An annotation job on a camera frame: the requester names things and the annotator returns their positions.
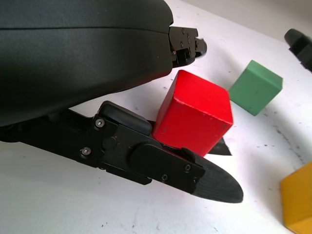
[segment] metal bracket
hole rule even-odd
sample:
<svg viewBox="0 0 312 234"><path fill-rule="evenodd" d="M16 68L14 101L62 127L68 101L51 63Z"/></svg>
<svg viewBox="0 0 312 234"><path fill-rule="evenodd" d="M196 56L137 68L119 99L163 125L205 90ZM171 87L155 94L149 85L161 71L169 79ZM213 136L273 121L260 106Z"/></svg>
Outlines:
<svg viewBox="0 0 312 234"><path fill-rule="evenodd" d="M202 166L162 149L144 118L109 101L93 118L71 110L1 128L0 137L146 185L155 179L192 193Z"/></svg>
<svg viewBox="0 0 312 234"><path fill-rule="evenodd" d="M193 63L195 58L207 52L207 44L198 39L195 28L170 27L169 40L173 67L185 66Z"/></svg>

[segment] scuff mark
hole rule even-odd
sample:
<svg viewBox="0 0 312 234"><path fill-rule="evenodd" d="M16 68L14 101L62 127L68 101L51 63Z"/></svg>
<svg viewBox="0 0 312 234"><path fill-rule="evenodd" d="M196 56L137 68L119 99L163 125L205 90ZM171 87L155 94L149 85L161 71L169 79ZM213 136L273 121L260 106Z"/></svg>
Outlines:
<svg viewBox="0 0 312 234"><path fill-rule="evenodd" d="M280 134L280 135L284 138L285 141L287 141L287 143L288 143L289 145L292 145L291 142L290 142L290 140L278 129L278 127L277 127L276 125L274 125L273 127L276 129L276 132L277 132L278 134Z"/></svg>

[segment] white table surface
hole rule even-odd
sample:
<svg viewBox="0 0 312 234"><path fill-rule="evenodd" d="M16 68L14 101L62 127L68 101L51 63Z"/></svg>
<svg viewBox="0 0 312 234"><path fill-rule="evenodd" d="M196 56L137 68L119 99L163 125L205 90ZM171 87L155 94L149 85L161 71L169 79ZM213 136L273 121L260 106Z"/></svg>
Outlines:
<svg viewBox="0 0 312 234"><path fill-rule="evenodd" d="M206 156L239 181L243 203L204 200L159 182L141 186L22 143L0 143L1 234L291 233L282 225L279 183L312 160L312 74L286 43L167 2L175 25L197 28L208 45L205 57L183 69L228 89L254 59L284 78L258 116L232 105L234 126L224 138L233 156ZM176 73L72 109L92 116L111 100L155 120Z"/></svg>

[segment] hex bolt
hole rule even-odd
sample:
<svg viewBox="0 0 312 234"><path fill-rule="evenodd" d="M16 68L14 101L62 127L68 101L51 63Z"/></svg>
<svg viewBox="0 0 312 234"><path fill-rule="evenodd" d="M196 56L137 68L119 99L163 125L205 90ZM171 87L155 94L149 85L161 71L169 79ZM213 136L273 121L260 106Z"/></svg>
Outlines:
<svg viewBox="0 0 312 234"><path fill-rule="evenodd" d="M101 118L98 118L98 119L96 120L96 127L97 127L97 128L102 128L104 125L105 125L105 122L104 122L104 120L102 120Z"/></svg>
<svg viewBox="0 0 312 234"><path fill-rule="evenodd" d="M166 182L168 180L168 176L166 174L161 176L161 182Z"/></svg>
<svg viewBox="0 0 312 234"><path fill-rule="evenodd" d="M80 150L80 152L82 158L87 158L87 156L91 153L91 149L89 147L84 147L82 150Z"/></svg>
<svg viewBox="0 0 312 234"><path fill-rule="evenodd" d="M191 170L191 166L189 164L187 164L185 167L184 167L184 171L185 172L189 172Z"/></svg>

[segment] wooden block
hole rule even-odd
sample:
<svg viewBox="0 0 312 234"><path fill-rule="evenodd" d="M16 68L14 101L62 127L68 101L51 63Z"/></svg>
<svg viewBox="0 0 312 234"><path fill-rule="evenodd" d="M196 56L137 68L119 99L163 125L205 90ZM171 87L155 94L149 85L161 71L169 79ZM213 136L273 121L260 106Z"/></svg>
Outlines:
<svg viewBox="0 0 312 234"><path fill-rule="evenodd" d="M281 182L284 224L296 234L312 234L312 162Z"/></svg>
<svg viewBox="0 0 312 234"><path fill-rule="evenodd" d="M251 61L230 88L231 100L256 116L282 90L283 78Z"/></svg>
<svg viewBox="0 0 312 234"><path fill-rule="evenodd" d="M232 125L229 93L181 70L158 112L153 136L205 156Z"/></svg>

